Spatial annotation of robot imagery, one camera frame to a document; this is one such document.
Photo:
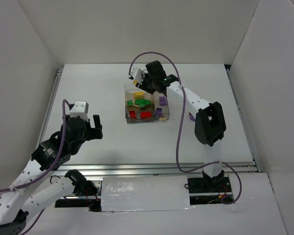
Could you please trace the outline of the yellow curved lego piece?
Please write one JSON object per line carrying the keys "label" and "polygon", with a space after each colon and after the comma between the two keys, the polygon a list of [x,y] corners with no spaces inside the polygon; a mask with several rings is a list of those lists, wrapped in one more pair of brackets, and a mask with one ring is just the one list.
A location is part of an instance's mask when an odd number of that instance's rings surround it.
{"label": "yellow curved lego piece", "polygon": [[144,92],[134,92],[134,96],[143,96],[145,93]]}

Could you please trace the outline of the purple square lego brick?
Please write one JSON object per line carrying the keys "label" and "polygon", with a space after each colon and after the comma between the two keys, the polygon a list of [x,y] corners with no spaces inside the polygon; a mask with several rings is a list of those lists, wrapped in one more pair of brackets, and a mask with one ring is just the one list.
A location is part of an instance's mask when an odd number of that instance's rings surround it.
{"label": "purple square lego brick", "polygon": [[160,96],[158,100],[159,100],[159,105],[160,106],[167,106],[168,101],[167,101],[167,98],[165,96]]}

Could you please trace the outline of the green lego plate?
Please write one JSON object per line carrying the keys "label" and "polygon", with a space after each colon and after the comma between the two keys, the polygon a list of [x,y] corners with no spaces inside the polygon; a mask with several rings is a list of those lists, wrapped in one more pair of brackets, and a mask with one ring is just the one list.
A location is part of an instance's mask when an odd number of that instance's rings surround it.
{"label": "green lego plate", "polygon": [[146,99],[135,99],[135,102],[134,102],[134,105],[137,105],[137,106],[139,106],[139,104],[144,104],[144,101],[145,101]]}

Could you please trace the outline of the purple arch lego brick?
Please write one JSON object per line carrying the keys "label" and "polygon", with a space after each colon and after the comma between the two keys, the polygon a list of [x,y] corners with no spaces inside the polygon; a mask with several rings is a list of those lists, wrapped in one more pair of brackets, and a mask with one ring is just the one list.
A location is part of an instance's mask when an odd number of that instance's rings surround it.
{"label": "purple arch lego brick", "polygon": [[155,114],[156,114],[157,117],[160,118],[162,116],[162,108],[156,108],[156,113]]}

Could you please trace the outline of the red arch lego brick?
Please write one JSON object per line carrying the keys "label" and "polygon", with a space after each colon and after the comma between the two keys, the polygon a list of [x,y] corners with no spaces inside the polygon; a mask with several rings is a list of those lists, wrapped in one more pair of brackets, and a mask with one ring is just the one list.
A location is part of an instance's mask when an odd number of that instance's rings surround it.
{"label": "red arch lego brick", "polygon": [[130,112],[129,112],[129,117],[135,119],[135,118],[136,118],[136,113],[135,113],[135,111],[130,111]]}

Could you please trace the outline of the yellow lego plate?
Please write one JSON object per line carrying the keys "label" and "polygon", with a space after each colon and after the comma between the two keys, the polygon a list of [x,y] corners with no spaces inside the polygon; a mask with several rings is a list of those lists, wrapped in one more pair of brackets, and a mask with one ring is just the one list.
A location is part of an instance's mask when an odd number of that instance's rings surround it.
{"label": "yellow lego plate", "polygon": [[140,82],[141,82],[141,74],[140,73],[137,73],[136,75],[135,75],[135,78],[134,78],[134,81],[133,81],[133,84],[134,84],[134,86],[135,87],[139,87],[139,85],[140,85]]}

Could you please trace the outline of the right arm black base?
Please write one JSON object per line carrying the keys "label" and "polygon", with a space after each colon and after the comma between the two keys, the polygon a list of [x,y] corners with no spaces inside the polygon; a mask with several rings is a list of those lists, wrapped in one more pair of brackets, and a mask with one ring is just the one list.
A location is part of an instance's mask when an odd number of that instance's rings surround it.
{"label": "right arm black base", "polygon": [[193,195],[231,195],[232,188],[229,177],[224,177],[219,183],[214,186],[208,184],[203,178],[188,178],[184,188]]}

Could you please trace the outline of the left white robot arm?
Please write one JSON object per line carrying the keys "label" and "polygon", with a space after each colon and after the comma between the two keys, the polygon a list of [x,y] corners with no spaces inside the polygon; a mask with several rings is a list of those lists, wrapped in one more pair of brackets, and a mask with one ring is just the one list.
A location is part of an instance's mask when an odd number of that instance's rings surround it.
{"label": "left white robot arm", "polygon": [[66,132],[55,132],[40,143],[19,177],[0,196],[0,235],[19,235],[33,216],[63,196],[96,196],[98,189],[76,169],[69,170],[53,185],[35,192],[42,183],[42,180],[35,181],[40,175],[45,172],[46,177],[52,175],[78,153],[84,142],[102,139],[100,117],[94,115],[93,119],[95,126],[91,127],[89,120],[67,115],[62,126]]}

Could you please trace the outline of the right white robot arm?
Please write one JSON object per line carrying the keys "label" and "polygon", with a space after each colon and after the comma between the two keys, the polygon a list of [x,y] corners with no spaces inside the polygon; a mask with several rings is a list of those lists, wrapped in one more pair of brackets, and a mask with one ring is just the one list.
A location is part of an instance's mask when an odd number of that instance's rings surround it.
{"label": "right white robot arm", "polygon": [[201,167],[207,188],[213,189],[224,178],[221,163],[221,140],[226,131],[225,118],[220,103],[210,102],[186,88],[177,75],[167,75],[159,61],[146,64],[147,72],[131,68],[129,77],[135,87],[149,94],[158,92],[182,105],[182,112],[195,118],[195,137],[206,151]]}

